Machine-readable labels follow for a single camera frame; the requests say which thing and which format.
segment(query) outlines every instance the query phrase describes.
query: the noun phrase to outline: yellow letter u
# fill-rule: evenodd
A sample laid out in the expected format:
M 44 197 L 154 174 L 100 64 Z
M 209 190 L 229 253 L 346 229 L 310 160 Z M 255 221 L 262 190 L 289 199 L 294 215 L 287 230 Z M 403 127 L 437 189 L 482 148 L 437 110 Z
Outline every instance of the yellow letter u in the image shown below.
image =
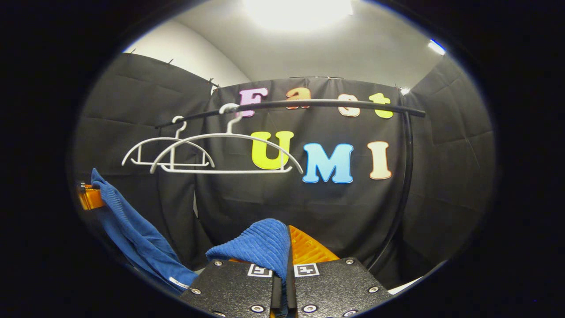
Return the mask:
M 266 131 L 257 131 L 251 134 L 252 137 L 261 138 L 263 140 L 269 140 L 271 134 Z M 290 151 L 290 139 L 294 137 L 294 133 L 291 131 L 279 131 L 275 134 L 277 138 L 279 138 L 279 146 L 286 150 Z M 283 165 L 286 165 L 288 162 L 288 156 L 281 153 L 279 151 L 279 156 L 276 159 L 269 159 L 267 158 L 267 144 L 262 143 L 261 141 L 253 140 L 253 147 L 251 148 L 251 159 L 253 159 L 253 163 L 261 168 L 266 170 L 274 170 L 281 168 L 281 156 L 283 160 Z

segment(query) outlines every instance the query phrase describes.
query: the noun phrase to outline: white wall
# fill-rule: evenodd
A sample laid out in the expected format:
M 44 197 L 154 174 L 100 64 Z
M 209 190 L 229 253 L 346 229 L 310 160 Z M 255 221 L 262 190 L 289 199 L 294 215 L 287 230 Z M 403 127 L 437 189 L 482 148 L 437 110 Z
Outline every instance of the white wall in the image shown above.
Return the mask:
M 168 21 L 130 45 L 124 52 L 144 55 L 183 68 L 222 87 L 250 82 L 249 78 L 205 38 Z

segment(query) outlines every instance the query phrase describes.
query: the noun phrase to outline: blue letter m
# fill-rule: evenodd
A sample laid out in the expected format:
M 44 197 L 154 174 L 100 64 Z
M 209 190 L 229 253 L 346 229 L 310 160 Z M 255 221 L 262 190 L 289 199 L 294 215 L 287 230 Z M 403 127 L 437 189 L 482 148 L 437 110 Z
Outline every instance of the blue letter m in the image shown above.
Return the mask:
M 306 168 L 306 175 L 302 177 L 302 181 L 307 183 L 320 181 L 320 178 L 316 175 L 316 168 L 318 168 L 324 182 L 329 180 L 334 170 L 336 173 L 332 181 L 335 183 L 351 183 L 353 181 L 350 173 L 352 145 L 337 145 L 330 159 L 328 159 L 320 144 L 305 144 L 304 150 L 308 153 L 308 167 Z

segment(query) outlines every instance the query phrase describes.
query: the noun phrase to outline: black clothing rod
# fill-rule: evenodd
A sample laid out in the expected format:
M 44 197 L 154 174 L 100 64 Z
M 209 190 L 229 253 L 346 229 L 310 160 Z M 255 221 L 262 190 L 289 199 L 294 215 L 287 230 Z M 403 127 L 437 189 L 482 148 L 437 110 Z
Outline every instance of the black clothing rod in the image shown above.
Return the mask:
M 377 110 L 387 110 L 394 113 L 406 113 L 408 115 L 413 115 L 417 117 L 425 117 L 425 112 L 417 109 L 406 108 L 401 106 L 391 106 L 384 104 L 377 104 L 374 102 L 365 101 L 341 101 L 341 100 L 290 100 L 290 101 L 267 101 L 258 104 L 239 106 L 237 110 L 232 110 L 226 113 L 235 113 L 244 110 L 255 110 L 264 108 L 280 108 L 280 107 L 296 107 L 296 106 L 309 106 L 309 107 L 355 107 L 363 109 L 377 109 Z M 204 113 L 199 113 L 195 115 L 186 116 L 185 118 L 177 121 L 176 123 L 166 123 L 156 126 L 155 128 L 163 128 L 179 123 L 189 121 L 191 119 L 206 118 L 210 116 L 219 115 L 218 110 L 206 111 Z

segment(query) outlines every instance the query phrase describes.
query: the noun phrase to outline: hanger hook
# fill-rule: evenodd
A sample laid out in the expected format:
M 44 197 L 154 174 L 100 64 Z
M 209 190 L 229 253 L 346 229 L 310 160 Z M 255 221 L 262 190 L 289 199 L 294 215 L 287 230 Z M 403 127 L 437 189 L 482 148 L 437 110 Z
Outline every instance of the hanger hook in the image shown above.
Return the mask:
M 176 123 L 177 120 L 183 119 L 183 118 L 184 118 L 183 116 L 175 116 L 175 117 L 173 118 L 173 123 Z M 179 129 L 177 129 L 177 132 L 175 133 L 175 138 L 178 139 L 178 138 L 179 138 L 179 133 L 180 133 L 181 131 L 185 130 L 185 129 L 186 129 L 186 122 L 182 123 L 182 127 L 180 127 Z
M 222 107 L 220 107 L 220 110 L 218 110 L 218 113 L 223 114 L 225 112 L 226 109 L 229 110 L 235 110 L 239 107 L 239 105 L 234 104 L 232 102 L 227 103 L 225 105 L 223 105 Z M 243 117 L 238 113 L 236 113 L 236 117 L 233 118 L 231 121 L 228 122 L 228 129 L 226 131 L 226 133 L 231 134 L 232 133 L 232 126 L 233 124 L 237 123 L 238 121 L 240 121 Z

